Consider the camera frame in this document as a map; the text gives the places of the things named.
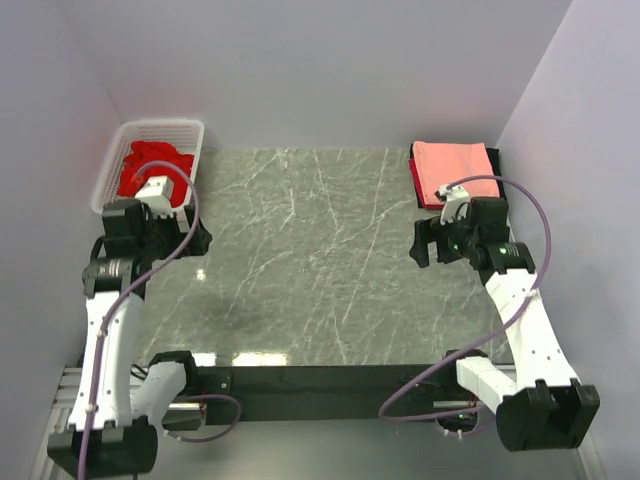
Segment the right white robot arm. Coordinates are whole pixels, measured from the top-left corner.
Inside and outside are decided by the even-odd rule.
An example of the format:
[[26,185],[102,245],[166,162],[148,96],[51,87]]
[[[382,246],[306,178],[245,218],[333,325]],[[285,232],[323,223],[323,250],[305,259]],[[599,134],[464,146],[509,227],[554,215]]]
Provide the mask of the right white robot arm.
[[425,268],[429,244],[437,261],[466,259],[479,274],[506,328],[516,377],[470,351],[441,371],[444,395],[471,392],[495,416],[503,446],[512,452],[574,449],[581,445],[599,407],[593,385],[579,380],[567,361],[543,305],[528,247],[510,239],[508,204],[476,197],[453,210],[452,218],[419,220],[409,255]]

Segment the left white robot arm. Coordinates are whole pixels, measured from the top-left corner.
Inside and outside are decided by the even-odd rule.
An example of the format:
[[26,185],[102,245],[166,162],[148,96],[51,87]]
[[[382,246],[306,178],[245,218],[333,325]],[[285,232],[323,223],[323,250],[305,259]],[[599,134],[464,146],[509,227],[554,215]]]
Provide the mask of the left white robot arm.
[[78,392],[65,429],[47,444],[49,458],[75,479],[150,472],[170,404],[200,388],[188,351],[160,354],[138,389],[130,386],[147,282],[170,262],[209,250],[199,205],[187,209],[188,231],[176,215],[163,217],[133,198],[107,204],[101,218],[103,233],[82,272],[87,335]]

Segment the dark red folded t shirt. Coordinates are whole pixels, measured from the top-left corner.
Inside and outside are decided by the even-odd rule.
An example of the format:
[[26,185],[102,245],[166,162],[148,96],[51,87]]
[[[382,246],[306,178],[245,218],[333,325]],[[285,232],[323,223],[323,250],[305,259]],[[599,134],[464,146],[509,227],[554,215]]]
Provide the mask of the dark red folded t shirt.
[[414,185],[417,207],[424,210],[440,211],[443,208],[443,202],[438,197],[437,193],[425,193],[423,191],[423,185],[419,178],[416,161],[413,157],[409,158],[408,166]]

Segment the pink folded t shirt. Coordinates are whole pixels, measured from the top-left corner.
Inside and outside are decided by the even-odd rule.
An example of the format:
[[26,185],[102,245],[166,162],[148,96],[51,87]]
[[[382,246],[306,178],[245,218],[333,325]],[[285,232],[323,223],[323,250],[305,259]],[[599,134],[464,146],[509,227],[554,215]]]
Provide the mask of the pink folded t shirt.
[[425,193],[474,175],[493,175],[484,143],[454,144],[415,141],[410,147]]

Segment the black folded t shirt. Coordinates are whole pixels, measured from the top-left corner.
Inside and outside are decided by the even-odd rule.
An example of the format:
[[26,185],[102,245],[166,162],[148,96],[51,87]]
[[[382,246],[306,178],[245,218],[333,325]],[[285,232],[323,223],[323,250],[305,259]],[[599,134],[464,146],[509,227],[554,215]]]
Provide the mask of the black folded t shirt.
[[[485,148],[485,151],[487,153],[489,162],[491,164],[493,175],[501,177],[502,176],[502,169],[501,169],[500,151],[497,148],[488,148],[488,147]],[[504,199],[504,200],[507,200],[505,187],[504,187],[503,183],[501,181],[497,180],[496,184],[498,186],[500,197],[502,199]]]

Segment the white plastic basket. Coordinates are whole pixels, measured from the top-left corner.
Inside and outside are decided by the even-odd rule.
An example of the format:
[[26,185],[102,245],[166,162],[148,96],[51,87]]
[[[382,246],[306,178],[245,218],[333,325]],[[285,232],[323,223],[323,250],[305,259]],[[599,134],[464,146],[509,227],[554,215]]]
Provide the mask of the white plastic basket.
[[100,214],[106,203],[117,198],[124,158],[132,152],[134,141],[160,141],[171,144],[179,152],[193,154],[190,179],[195,182],[205,136],[202,121],[186,118],[158,118],[129,121],[115,132],[102,162],[91,209]]

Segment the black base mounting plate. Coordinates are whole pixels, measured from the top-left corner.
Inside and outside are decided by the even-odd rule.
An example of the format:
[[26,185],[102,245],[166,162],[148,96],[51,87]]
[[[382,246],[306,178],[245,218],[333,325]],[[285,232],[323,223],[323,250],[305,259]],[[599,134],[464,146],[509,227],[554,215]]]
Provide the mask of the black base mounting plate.
[[[320,421],[378,418],[381,405],[429,365],[197,367],[179,397],[228,395],[241,405],[240,421]],[[229,424],[236,407],[204,400],[205,425]],[[449,367],[418,382],[389,407],[400,417],[480,407],[454,384]]]

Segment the aluminium rail frame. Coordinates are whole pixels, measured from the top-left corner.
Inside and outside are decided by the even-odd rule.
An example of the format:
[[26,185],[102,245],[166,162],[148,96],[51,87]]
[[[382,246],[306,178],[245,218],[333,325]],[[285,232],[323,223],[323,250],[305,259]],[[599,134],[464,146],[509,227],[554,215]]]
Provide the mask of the aluminium rail frame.
[[[503,374],[510,379],[515,378],[515,370],[510,365],[495,365]],[[455,377],[455,364],[447,366],[454,375],[454,384],[459,386]],[[147,375],[148,369],[131,369],[130,386],[133,390],[138,389],[142,381]],[[53,412],[49,424],[49,434],[44,440],[42,452],[39,457],[39,464],[35,475],[39,479],[48,478],[73,478],[60,467],[56,466],[47,454],[48,438],[52,434],[62,432],[68,421],[73,405],[76,400],[78,387],[81,379],[81,373],[77,369],[66,371],[61,379],[58,390],[56,392],[53,404]],[[463,439],[467,436],[482,431],[489,425],[496,426],[494,414],[472,394],[472,400],[479,400],[480,407],[465,407],[457,410],[447,410],[435,413],[428,413],[414,416],[393,417],[385,415],[385,411],[391,407],[395,401],[401,399],[403,395],[409,393],[418,382],[426,380],[420,379],[417,375],[409,380],[405,385],[400,387],[392,394],[380,407],[378,417],[383,416],[388,421],[400,421],[408,418],[411,421],[428,422],[436,425],[441,431],[449,437]],[[238,425],[241,416],[241,405],[238,400],[228,395],[203,394],[190,397],[175,397],[170,404],[163,420],[162,426],[158,431],[158,447],[159,440],[162,435],[168,435],[174,439],[184,443],[203,443],[218,439],[228,434],[233,427]],[[205,425],[204,410],[206,407],[201,401],[204,400],[224,400],[230,402],[236,407],[236,415],[234,420],[224,425]]]

